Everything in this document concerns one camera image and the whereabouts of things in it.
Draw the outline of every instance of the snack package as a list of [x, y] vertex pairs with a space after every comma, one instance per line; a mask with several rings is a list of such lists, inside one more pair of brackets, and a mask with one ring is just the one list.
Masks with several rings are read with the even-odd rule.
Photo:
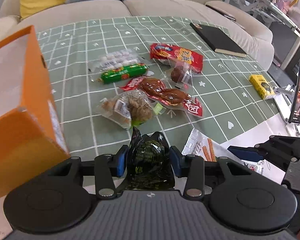
[[183, 148], [182, 154], [199, 155], [208, 162], [215, 162], [216, 157], [226, 156], [240, 164], [243, 164], [242, 160], [240, 160], [237, 156], [235, 156], [233, 153], [223, 148], [220, 144], [211, 140], [195, 128], [192, 129], [188, 141]]
[[162, 107], [154, 109], [146, 93], [141, 90], [123, 92], [97, 107], [98, 113], [125, 129], [148, 121], [161, 110]]
[[148, 66], [143, 63], [137, 63], [131, 66], [119, 67], [103, 72], [98, 81], [104, 84], [118, 82], [131, 77], [141, 76], [148, 70]]
[[120, 87], [124, 91], [142, 90], [149, 98], [159, 102], [169, 109], [183, 110], [189, 114], [203, 117], [201, 102], [197, 98], [177, 89], [167, 89], [162, 80], [150, 77], [136, 77], [126, 86]]
[[170, 65], [169, 59], [177, 59], [191, 65], [196, 73], [201, 73], [203, 56], [189, 49], [165, 43], [153, 43], [150, 46], [150, 58], [159, 60], [162, 64]]
[[169, 82], [171, 86], [193, 94], [194, 89], [192, 85], [191, 66], [188, 63], [177, 59], [169, 58], [169, 62], [171, 62], [170, 65], [174, 65], [174, 67], [166, 70], [162, 74], [163, 79]]
[[94, 63], [88, 63], [90, 73], [98, 73], [97, 80], [104, 84], [118, 82], [143, 75], [150, 62], [138, 56], [132, 49], [108, 53]]
[[271, 85], [269, 85], [263, 75], [251, 75], [249, 81], [263, 100], [275, 97]]
[[127, 154], [127, 176], [117, 191], [127, 189], [173, 190], [175, 179], [169, 161], [169, 145], [161, 132], [141, 136], [133, 128]]
[[250, 170], [253, 170], [261, 175], [263, 174], [263, 167], [258, 165], [258, 163], [244, 160], [243, 165], [247, 166]]
[[149, 61], [141, 58], [134, 50], [123, 49], [100, 57], [98, 62], [93, 65], [92, 71], [95, 71], [96, 68], [99, 70], [118, 69], [138, 63], [150, 64]]

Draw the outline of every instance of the dried meat snack bag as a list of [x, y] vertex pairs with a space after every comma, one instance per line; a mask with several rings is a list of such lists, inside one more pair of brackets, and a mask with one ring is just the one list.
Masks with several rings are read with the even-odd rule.
[[201, 102], [197, 98], [177, 89], [167, 89], [160, 79], [150, 77], [136, 77], [131, 79], [124, 87], [124, 91], [139, 89], [147, 96], [169, 109], [183, 110], [194, 116], [203, 117]]
[[150, 46], [150, 58], [155, 58], [165, 65], [170, 65], [169, 58], [178, 59], [190, 64], [196, 73], [201, 73], [203, 67], [202, 55], [172, 44], [153, 43]]

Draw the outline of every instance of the beige sofa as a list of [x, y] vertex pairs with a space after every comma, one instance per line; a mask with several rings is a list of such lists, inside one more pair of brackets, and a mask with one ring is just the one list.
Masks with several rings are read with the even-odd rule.
[[[234, 15], [245, 30], [206, 7], [206, 3]], [[23, 21], [20, 21], [19, 0], [4, 0], [0, 10], [0, 40], [28, 25], [34, 25], [39, 32], [72, 22], [126, 16], [176, 16], [221, 25], [264, 69], [268, 70], [273, 60], [272, 32], [252, 16], [222, 0], [89, 0], [55, 6]]]

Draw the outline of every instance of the orange box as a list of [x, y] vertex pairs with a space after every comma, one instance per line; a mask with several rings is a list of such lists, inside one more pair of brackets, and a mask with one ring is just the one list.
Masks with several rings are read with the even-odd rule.
[[0, 41], [0, 197], [69, 157], [29, 26]]

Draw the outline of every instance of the green checkered tablecloth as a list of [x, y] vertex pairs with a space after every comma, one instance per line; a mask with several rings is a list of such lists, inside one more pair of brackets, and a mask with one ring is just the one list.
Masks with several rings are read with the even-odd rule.
[[[90, 62], [127, 48], [150, 60], [149, 47], [155, 42], [176, 44], [204, 55], [203, 73], [193, 77], [204, 117], [199, 119], [181, 110], [166, 111], [142, 124], [142, 134], [162, 131], [170, 145], [182, 151], [194, 127], [223, 143], [278, 113], [274, 102], [261, 100], [248, 81], [251, 74], [262, 74], [274, 85], [267, 72], [250, 56], [239, 58], [211, 51], [190, 22], [180, 17], [122, 17], [77, 22], [37, 33], [71, 155], [92, 160], [96, 155], [116, 153], [130, 141], [131, 130], [96, 112], [103, 98], [121, 93], [118, 87], [127, 81], [108, 85], [92, 82]], [[153, 60], [151, 63], [156, 78], [169, 68]]]

